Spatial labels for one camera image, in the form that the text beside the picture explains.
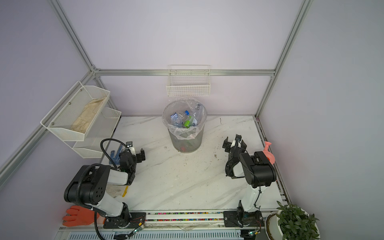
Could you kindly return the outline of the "green label clear bottle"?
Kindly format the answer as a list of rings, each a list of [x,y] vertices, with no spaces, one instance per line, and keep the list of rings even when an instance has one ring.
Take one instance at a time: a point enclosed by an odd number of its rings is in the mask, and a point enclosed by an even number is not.
[[[190,128],[195,126],[195,118],[192,115],[188,115],[187,119],[183,123],[183,128]]]

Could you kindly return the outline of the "clear bottle blue label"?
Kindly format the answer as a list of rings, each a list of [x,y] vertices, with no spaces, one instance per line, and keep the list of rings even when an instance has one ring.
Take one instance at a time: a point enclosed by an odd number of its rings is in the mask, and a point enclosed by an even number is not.
[[[170,124],[177,128],[183,127],[183,116],[178,113],[174,113],[170,116]]]

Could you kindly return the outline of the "tall clear bottle white cap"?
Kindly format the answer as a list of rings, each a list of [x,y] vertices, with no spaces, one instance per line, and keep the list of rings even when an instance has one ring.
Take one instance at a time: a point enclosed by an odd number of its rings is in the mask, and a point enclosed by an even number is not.
[[[197,126],[200,123],[200,118],[202,115],[202,105],[200,103],[197,103],[194,110],[194,119],[192,122],[192,126]]]

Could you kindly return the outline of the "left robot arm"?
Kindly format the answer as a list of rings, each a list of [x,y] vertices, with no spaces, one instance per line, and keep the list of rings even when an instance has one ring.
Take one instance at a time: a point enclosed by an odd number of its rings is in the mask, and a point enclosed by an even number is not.
[[[84,165],[67,186],[64,199],[72,203],[63,217],[65,227],[94,225],[99,239],[104,239],[98,227],[98,219],[104,218],[104,229],[132,229],[128,234],[117,234],[115,240],[128,240],[145,227],[146,213],[131,213],[126,203],[117,200],[107,192],[107,186],[130,186],[136,176],[137,164],[146,159],[145,151],[136,152],[133,143],[118,143],[124,148],[116,164],[101,140],[100,147],[110,164]]]

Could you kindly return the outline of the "grey mesh waste bin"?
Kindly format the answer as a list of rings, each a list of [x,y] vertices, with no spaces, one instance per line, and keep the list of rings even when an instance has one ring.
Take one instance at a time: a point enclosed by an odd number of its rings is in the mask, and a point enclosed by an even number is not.
[[[182,153],[192,153],[196,151],[202,144],[204,128],[203,128],[203,131],[200,134],[198,134],[197,138],[193,140],[179,140],[176,137],[172,136],[169,130],[168,129],[167,130],[169,132],[172,144],[177,151]]]

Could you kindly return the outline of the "clear plastic bin liner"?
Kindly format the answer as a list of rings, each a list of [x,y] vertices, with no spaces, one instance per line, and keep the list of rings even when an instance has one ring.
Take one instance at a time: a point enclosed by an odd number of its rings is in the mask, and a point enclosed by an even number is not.
[[[174,113],[181,114],[183,116],[183,123],[185,122],[186,118],[184,117],[184,111],[189,111],[194,116],[194,110],[197,103],[200,103],[202,105],[202,115],[200,118],[200,123],[197,126],[190,127],[188,129],[186,128],[177,128],[175,126],[172,126],[170,124],[170,116]],[[179,140],[193,140],[197,138],[198,134],[200,134],[203,131],[203,128],[205,127],[205,123],[208,117],[208,111],[206,107],[196,99],[191,98],[184,98],[184,99],[177,99],[175,101],[170,102],[163,110],[162,113],[162,120],[163,124],[166,126],[166,128],[169,130],[172,136],[176,137]]]

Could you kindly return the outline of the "blue dotted work glove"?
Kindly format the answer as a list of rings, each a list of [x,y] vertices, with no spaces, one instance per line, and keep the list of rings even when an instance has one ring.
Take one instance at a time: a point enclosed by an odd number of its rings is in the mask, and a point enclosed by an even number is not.
[[[120,165],[120,153],[125,150],[123,145],[120,145],[116,150],[112,150],[110,157],[116,165]]]

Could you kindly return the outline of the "white knit work glove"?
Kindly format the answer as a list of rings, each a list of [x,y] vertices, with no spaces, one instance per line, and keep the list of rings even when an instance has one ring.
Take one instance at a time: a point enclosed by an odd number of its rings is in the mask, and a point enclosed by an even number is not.
[[[128,192],[129,186],[120,186],[120,185],[110,185],[107,184],[106,193],[108,193],[111,197],[125,197]]]

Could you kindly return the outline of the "white mesh lower shelf tray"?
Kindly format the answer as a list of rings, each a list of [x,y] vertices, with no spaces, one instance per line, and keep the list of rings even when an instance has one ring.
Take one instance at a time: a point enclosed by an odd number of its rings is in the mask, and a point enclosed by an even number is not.
[[[103,152],[100,142],[113,135],[120,118],[120,111],[105,107],[97,117],[85,140],[76,142],[72,149],[83,159],[101,158]]]

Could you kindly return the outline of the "white mesh shelf tray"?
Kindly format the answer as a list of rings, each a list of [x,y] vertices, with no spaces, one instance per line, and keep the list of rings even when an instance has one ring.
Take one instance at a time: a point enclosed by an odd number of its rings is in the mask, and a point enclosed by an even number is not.
[[[63,97],[63,103],[58,103],[41,120],[41,125],[63,142],[82,142],[88,135],[90,128],[110,99],[110,91],[96,87],[83,85],[77,82],[68,91],[68,96]],[[90,127],[85,134],[71,131],[74,121],[79,117],[86,104],[94,99],[104,98],[101,108],[95,115]]]
[[[101,158],[103,152],[100,142],[113,135],[120,118],[120,111],[105,107],[97,117],[85,140],[76,142],[72,149],[83,159]]]

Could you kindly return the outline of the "beige cloth in tray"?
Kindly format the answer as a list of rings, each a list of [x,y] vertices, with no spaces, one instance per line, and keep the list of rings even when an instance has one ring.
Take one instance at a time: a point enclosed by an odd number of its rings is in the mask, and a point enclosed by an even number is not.
[[[85,134],[105,99],[106,97],[94,99],[86,104],[79,117],[72,124],[70,130]]]

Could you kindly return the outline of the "white mesh upper shelf tray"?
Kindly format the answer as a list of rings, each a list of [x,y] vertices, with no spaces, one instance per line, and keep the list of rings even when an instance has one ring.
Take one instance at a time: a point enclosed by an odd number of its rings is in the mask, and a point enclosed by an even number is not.
[[[82,142],[88,135],[90,128],[110,99],[110,91],[96,87],[83,85],[77,82],[68,91],[68,96],[63,97],[63,103],[58,103],[41,120],[41,125],[63,142]],[[85,134],[71,131],[74,121],[79,117],[86,104],[94,99],[104,98],[101,108],[95,115],[90,127]]]

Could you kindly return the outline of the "red rubber glove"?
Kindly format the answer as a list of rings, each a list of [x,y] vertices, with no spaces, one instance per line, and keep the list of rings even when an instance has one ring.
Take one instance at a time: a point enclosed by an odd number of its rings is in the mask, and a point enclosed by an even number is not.
[[[95,212],[80,206],[71,206],[63,217],[63,226],[88,226],[95,223]]]

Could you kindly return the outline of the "white plant pot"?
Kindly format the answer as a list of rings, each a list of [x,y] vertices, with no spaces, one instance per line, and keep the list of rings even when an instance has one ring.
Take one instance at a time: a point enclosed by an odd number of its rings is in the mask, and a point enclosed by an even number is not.
[[[266,219],[266,234],[269,240],[283,240],[283,233],[278,224],[277,213],[270,213]]]

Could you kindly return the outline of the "potted green plant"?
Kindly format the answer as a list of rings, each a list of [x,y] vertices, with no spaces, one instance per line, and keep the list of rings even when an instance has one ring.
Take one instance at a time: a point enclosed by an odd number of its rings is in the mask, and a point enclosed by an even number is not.
[[[277,201],[278,227],[283,240],[320,240],[320,231],[314,214],[308,214],[301,207],[293,204],[283,205]]]

